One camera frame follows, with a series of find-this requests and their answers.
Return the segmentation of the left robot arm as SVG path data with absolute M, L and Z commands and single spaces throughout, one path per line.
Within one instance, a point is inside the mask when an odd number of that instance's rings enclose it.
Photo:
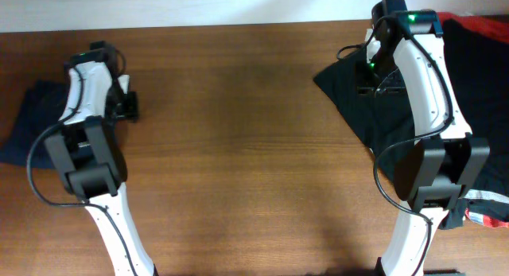
M 138 120 L 126 59 L 106 41 L 71 57 L 63 114 L 42 134 L 49 158 L 74 207 L 91 215 L 117 275 L 157 276 L 130 214 L 125 158 L 115 137 L 118 121 Z

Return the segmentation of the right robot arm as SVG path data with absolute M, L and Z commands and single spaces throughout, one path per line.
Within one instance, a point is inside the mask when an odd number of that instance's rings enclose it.
M 399 210 L 378 275 L 423 275 L 423 263 L 440 222 L 473 186 L 488 159 L 453 94 L 445 63 L 443 29 L 433 10 L 408 10 L 405 0 L 382 0 L 371 10 L 373 27 L 355 66 L 361 95 L 405 92 L 414 120 L 412 146 L 394 167 Z

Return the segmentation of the navy blue shorts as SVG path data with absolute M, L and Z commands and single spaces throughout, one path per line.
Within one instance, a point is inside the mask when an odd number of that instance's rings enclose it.
M 1 145 L 1 163 L 26 166 L 33 142 L 63 114 L 68 88 L 66 84 L 38 80 L 27 90 L 14 128 L 5 144 Z

